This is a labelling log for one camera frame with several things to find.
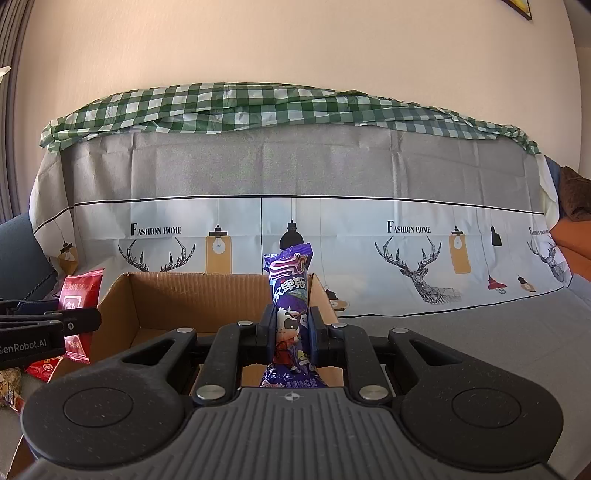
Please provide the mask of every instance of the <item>ribbed grip surface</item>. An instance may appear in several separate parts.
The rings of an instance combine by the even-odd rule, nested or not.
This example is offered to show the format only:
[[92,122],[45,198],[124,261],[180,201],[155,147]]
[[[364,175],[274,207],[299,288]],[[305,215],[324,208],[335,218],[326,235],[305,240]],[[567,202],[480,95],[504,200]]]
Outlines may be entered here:
[[543,465],[505,473],[444,465],[412,445],[383,408],[342,388],[244,388],[228,405],[197,409],[170,445],[133,465],[74,471],[39,460],[22,480],[550,480]]

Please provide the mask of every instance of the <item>snack bag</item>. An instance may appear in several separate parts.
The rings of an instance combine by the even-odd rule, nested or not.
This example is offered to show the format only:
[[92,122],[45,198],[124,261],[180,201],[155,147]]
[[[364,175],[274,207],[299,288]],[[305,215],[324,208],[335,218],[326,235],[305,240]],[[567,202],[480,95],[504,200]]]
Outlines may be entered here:
[[273,303],[277,306],[275,356],[262,377],[261,387],[325,387],[308,359],[308,276],[310,244],[294,245],[279,254],[265,255],[265,270]]
[[60,360],[60,356],[55,356],[53,358],[48,358],[39,362],[33,362],[25,369],[25,372],[38,378],[39,380],[49,382],[51,374],[57,367],[57,364],[60,362]]
[[0,407],[11,407],[20,413],[25,404],[20,392],[21,371],[18,368],[0,370]]
[[[93,270],[82,275],[66,277],[60,293],[60,310],[96,307],[99,302],[100,282],[103,269]],[[81,333],[65,338],[66,357],[75,362],[89,364],[92,333]]]

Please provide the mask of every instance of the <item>wrapped candy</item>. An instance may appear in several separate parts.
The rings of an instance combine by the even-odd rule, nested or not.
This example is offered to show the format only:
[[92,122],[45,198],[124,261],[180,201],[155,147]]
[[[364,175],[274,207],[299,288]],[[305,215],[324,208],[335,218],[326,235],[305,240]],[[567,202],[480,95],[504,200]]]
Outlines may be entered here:
[[262,377],[262,387],[314,388],[326,384],[309,360],[307,269],[310,244],[294,245],[265,255],[273,303],[277,306],[275,355]]

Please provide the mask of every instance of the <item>black lamp shade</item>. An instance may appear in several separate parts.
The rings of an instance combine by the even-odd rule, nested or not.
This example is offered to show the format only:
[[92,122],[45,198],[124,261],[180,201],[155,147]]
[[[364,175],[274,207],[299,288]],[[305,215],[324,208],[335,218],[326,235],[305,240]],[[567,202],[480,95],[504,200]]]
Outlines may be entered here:
[[279,241],[279,248],[285,250],[286,248],[293,247],[294,245],[301,245],[304,243],[303,237],[296,230],[295,222],[287,223],[287,232],[283,234]]
[[491,225],[491,242],[493,246],[500,247],[503,242],[501,242],[501,236],[495,232],[495,227]]

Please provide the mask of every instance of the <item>plaid tablecloth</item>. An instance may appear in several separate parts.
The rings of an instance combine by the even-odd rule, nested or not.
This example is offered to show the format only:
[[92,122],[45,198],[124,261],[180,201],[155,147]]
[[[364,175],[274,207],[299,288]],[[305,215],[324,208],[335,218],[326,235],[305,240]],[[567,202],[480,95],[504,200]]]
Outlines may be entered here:
[[538,145],[513,125],[497,125],[451,110],[350,90],[270,83],[193,83],[130,90],[96,100],[52,120],[41,133],[51,152],[75,142],[128,131],[217,134],[300,124],[376,125],[444,137],[512,138],[526,152]]

